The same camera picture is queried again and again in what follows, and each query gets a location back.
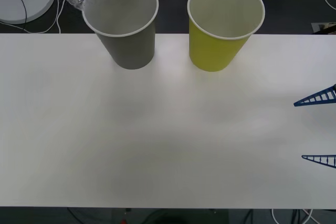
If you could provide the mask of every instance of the dark floor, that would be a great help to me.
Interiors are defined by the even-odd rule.
[[[270,210],[257,209],[246,219],[249,210],[208,210],[208,209],[132,209],[126,215],[121,208],[71,208],[79,219],[76,220],[66,208],[0,208],[0,223],[5,224],[120,224],[126,218],[128,224],[250,224],[275,223]],[[275,210],[280,224],[290,224],[292,210]],[[320,224],[335,224],[336,212],[314,210],[312,216]],[[301,222],[306,215],[300,211]]]
[[[324,0],[263,0],[266,9],[264,24],[260,34],[311,34],[311,23],[336,22],[336,11]],[[328,0],[336,6],[336,0]],[[159,13],[155,20],[156,32],[188,33],[187,0],[159,0]],[[27,23],[31,32],[46,30],[54,21],[57,2],[36,20]],[[66,4],[59,20],[62,33],[93,33],[85,24],[81,11]],[[0,24],[0,33],[19,33],[17,28]],[[57,33],[57,26],[48,33]]]

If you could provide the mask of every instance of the white tabletop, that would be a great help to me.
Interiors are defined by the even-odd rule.
[[[118,67],[95,35],[0,35],[0,206],[336,208],[336,36],[254,35],[223,71],[188,35]]]

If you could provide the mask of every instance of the black cord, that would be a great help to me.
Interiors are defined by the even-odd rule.
[[[25,23],[23,24],[23,28],[21,30],[21,33],[23,33],[23,31],[25,30],[26,28],[26,24],[27,24],[27,9],[26,9],[26,5],[25,3],[23,2],[23,0],[21,0],[22,4],[23,4],[23,7],[25,9]]]
[[[253,224],[253,214],[254,214],[254,210],[252,209],[252,213],[251,213],[251,224]]]
[[[297,215],[297,210],[294,209],[293,212],[292,212],[292,220],[291,220],[291,224],[295,224],[295,219],[296,219],[296,215]]]
[[[251,215],[251,221],[253,222],[253,209],[249,210],[245,216],[245,218],[242,221],[242,224],[246,224],[248,217]]]
[[[80,224],[84,224],[84,222],[82,222],[80,219],[78,219],[78,217],[70,210],[70,208],[67,207],[67,210],[75,218],[76,221],[78,221]]]
[[[300,209],[298,209],[298,224],[301,223],[301,214],[300,214]]]

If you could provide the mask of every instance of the yellow paper cup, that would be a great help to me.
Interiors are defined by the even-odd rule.
[[[224,69],[263,24],[262,0],[188,0],[189,56],[205,71]]]

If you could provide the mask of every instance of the paper cup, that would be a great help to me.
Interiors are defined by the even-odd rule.
[[[159,0],[85,0],[86,24],[122,68],[139,69],[154,56]]]
[[[205,71],[224,69],[263,24],[262,0],[188,0],[189,55]]]

